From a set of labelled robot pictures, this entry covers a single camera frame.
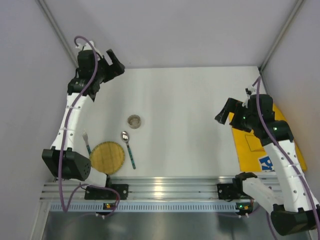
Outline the yellow cartoon placemat cloth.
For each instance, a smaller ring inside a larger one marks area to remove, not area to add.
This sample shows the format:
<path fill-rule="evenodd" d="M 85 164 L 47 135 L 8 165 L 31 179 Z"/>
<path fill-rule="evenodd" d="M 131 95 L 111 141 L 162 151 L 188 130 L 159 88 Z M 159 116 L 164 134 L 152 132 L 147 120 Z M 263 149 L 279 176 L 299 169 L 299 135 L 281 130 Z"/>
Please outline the yellow cartoon placemat cloth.
<path fill-rule="evenodd" d="M 241 172 L 272 172 L 274 165 L 254 133 L 232 128 Z"/>

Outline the spoon with green handle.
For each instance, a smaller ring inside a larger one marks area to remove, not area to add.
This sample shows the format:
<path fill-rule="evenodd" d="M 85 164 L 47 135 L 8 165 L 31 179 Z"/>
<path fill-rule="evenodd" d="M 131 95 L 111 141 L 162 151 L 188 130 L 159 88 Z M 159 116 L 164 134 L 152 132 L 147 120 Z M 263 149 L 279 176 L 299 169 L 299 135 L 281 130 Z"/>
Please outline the spoon with green handle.
<path fill-rule="evenodd" d="M 131 151 L 131 148 L 130 148 L 130 145 L 129 145 L 130 136 L 129 136 L 127 131 L 122 131 L 121 132 L 121 139 L 126 144 L 132 168 L 135 170 L 136 169 L 136 164 L 135 164 L 135 161 L 134 161 L 134 158 L 133 158 L 133 155 L 132 155 L 132 151 Z"/>

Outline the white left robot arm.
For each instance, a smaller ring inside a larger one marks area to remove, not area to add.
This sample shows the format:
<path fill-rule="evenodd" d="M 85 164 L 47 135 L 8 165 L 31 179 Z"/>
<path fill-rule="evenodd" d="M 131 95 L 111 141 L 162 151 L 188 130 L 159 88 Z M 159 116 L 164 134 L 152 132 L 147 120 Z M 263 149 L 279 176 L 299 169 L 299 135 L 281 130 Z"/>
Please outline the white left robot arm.
<path fill-rule="evenodd" d="M 111 64 L 104 55 L 95 60 L 90 48 L 83 48 L 78 55 L 78 68 L 67 85 L 67 103 L 57 136 L 49 149 L 42 151 L 42 159 L 51 174 L 65 180 L 79 180 L 89 185 L 107 187 L 110 177 L 96 170 L 87 151 L 76 148 L 82 139 L 84 124 L 89 118 L 100 85 L 113 80 L 125 72 L 125 66 L 112 49 L 107 50 Z"/>

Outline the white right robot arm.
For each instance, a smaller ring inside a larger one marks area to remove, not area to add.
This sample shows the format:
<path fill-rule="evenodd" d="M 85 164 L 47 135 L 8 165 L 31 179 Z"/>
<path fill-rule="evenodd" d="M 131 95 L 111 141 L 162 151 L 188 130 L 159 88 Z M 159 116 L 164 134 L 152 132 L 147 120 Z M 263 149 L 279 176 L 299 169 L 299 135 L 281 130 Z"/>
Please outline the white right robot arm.
<path fill-rule="evenodd" d="M 310 190 L 296 155 L 294 137 L 285 120 L 277 120 L 273 99 L 267 94 L 250 95 L 246 102 L 228 98 L 214 118 L 225 124 L 229 114 L 232 128 L 252 132 L 260 141 L 273 165 L 282 197 L 266 186 L 252 172 L 242 172 L 233 179 L 241 195 L 253 198 L 270 215 L 281 236 L 320 228 L 320 203 Z"/>

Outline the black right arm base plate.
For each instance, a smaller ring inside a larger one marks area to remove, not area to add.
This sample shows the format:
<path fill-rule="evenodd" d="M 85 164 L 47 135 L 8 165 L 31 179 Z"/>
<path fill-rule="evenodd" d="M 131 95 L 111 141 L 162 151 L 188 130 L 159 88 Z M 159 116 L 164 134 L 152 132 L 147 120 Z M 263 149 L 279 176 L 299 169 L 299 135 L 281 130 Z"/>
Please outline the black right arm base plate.
<path fill-rule="evenodd" d="M 231 202 L 233 200 L 248 200 L 250 197 L 241 193 L 232 183 L 218 183 L 217 194 L 219 200 Z"/>

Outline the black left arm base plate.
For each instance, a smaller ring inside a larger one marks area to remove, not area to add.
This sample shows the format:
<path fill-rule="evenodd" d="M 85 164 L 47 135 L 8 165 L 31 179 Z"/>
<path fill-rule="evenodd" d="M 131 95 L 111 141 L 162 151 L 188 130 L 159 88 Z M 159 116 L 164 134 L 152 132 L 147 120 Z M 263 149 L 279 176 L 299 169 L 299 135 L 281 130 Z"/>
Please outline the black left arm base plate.
<path fill-rule="evenodd" d="M 112 184 L 111 189 L 119 194 L 120 200 L 126 200 L 129 194 L 128 184 Z M 94 187 L 87 187 L 84 195 L 85 200 L 116 200 L 116 193 Z"/>

